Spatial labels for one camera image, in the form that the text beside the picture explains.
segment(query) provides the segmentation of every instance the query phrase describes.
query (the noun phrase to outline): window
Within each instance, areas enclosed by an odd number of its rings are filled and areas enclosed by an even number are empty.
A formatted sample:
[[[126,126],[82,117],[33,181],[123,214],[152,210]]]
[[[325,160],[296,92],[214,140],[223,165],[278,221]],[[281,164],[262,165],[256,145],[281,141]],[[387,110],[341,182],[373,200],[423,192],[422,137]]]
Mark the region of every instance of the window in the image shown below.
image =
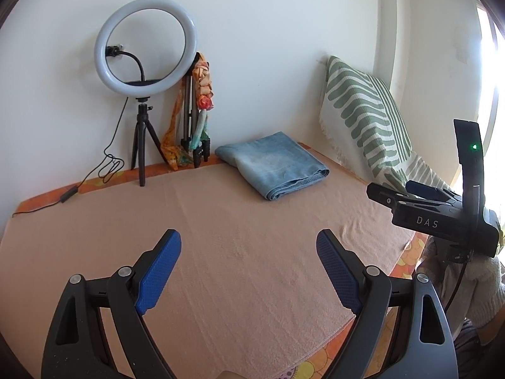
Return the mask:
[[[482,83],[477,122],[484,151],[486,206],[505,225],[505,41],[479,0],[477,12],[482,31]],[[453,185],[463,192],[461,174]],[[499,255],[505,263],[505,250]]]

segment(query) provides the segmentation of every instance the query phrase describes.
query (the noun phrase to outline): pillow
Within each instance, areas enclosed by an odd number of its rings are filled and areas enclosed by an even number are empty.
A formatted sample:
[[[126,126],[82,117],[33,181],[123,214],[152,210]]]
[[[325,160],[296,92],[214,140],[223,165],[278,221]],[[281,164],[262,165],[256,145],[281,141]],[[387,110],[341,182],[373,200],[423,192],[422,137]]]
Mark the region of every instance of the pillow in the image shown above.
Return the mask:
[[[326,80],[320,123],[346,168],[400,192],[406,192],[408,180],[448,188],[412,150],[395,100],[380,79],[331,57]]]

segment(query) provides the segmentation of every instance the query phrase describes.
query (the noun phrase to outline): metal pivot screw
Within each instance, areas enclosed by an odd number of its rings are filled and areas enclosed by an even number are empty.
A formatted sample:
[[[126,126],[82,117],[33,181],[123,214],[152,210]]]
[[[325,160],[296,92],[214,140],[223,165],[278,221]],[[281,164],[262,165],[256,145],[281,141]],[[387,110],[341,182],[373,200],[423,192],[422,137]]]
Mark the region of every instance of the metal pivot screw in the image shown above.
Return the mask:
[[[131,268],[129,266],[123,266],[119,271],[118,271],[119,276],[128,276],[131,275]]]
[[[377,268],[376,266],[369,266],[369,267],[367,268],[367,273],[368,273],[368,275],[370,275],[370,276],[379,276],[379,274],[380,274],[380,270],[379,270],[379,268]]]
[[[418,273],[417,280],[421,283],[428,283],[430,281],[424,273]]]
[[[72,285],[75,285],[76,283],[79,283],[81,281],[81,275],[72,275],[69,279],[69,282],[72,284]]]

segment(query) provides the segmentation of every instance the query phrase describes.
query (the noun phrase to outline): ring light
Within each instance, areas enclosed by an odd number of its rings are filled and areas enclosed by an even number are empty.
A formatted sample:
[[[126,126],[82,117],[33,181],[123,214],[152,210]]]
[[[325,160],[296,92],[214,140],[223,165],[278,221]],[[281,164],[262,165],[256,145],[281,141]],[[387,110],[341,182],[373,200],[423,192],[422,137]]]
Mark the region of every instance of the ring light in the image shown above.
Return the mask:
[[[175,69],[161,81],[151,85],[132,86],[118,80],[112,74],[105,59],[105,47],[110,35],[122,20],[135,12],[149,9],[161,10],[176,18],[184,32],[184,51]],[[189,70],[195,55],[196,28],[193,20],[184,8],[172,0],[135,0],[121,7],[102,26],[94,47],[95,67],[102,82],[112,91],[135,98],[150,97],[151,95],[166,91],[175,85]]]

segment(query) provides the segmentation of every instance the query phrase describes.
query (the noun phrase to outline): folded towel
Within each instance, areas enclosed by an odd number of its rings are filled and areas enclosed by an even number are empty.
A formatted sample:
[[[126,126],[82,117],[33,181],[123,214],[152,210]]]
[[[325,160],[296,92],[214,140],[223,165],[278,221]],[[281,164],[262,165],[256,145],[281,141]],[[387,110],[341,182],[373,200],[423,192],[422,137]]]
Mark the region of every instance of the folded towel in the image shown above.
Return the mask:
[[[241,144],[223,145],[216,155],[233,167],[267,200],[301,190],[330,170],[283,132]]]

